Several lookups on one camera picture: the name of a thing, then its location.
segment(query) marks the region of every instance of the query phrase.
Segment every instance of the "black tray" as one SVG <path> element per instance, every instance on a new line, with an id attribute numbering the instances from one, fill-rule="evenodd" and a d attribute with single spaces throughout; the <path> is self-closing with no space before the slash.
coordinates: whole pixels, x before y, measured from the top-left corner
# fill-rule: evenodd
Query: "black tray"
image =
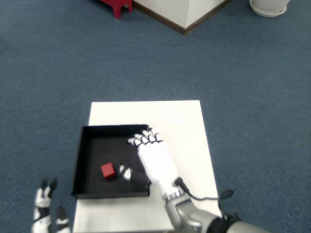
<path id="1" fill-rule="evenodd" d="M 120 175 L 106 180 L 101 165 L 125 164 L 145 173 L 137 149 L 127 140 L 148 125 L 84 126 L 73 178 L 72 195 L 77 199 L 147 197 L 149 188 L 126 181 Z"/>

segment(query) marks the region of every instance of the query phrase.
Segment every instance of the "white robotic hand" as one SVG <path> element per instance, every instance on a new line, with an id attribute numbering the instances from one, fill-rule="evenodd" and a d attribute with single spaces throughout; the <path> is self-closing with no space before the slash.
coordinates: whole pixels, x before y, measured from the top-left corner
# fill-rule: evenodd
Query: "white robotic hand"
<path id="1" fill-rule="evenodd" d="M 162 197 L 178 192 L 173 186 L 178 177 L 177 169 L 160 135 L 152 129 L 144 130 L 142 134 L 135 134 L 128 142 L 137 147 L 147 176 L 152 183 L 158 185 Z"/>
<path id="2" fill-rule="evenodd" d="M 32 233 L 53 233 L 50 204 L 53 191 L 57 187 L 57 180 L 53 179 L 50 186 L 47 180 L 42 180 L 40 188 L 35 195 L 34 222 L 31 228 Z M 57 233 L 70 233 L 68 218 L 63 207 L 57 209 Z"/>

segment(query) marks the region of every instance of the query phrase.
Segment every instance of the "red cube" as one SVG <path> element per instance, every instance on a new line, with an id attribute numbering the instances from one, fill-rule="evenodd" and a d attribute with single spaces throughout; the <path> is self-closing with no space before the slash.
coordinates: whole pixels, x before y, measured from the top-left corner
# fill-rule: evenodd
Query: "red cube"
<path id="1" fill-rule="evenodd" d="M 106 179 L 115 177 L 116 173 L 112 167 L 112 163 L 107 163 L 101 166 L 102 173 Z"/>

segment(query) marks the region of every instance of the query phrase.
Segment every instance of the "white plant pot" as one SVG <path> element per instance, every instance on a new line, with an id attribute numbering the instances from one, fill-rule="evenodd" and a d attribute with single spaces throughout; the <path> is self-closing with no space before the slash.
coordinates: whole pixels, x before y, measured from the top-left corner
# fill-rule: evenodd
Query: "white plant pot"
<path id="1" fill-rule="evenodd" d="M 290 0 L 250 0 L 253 11 L 264 17 L 277 17 L 286 12 Z"/>

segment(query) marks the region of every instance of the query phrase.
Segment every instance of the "blue carpet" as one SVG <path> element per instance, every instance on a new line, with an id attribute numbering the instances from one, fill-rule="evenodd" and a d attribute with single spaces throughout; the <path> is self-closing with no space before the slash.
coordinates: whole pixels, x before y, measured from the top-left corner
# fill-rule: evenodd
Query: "blue carpet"
<path id="1" fill-rule="evenodd" d="M 311 1 L 268 19 L 236 0 L 184 37 L 93 0 L 0 1 L 0 226 L 29 232 L 41 178 L 70 196 L 92 101 L 196 100 L 228 212 L 311 232 Z"/>

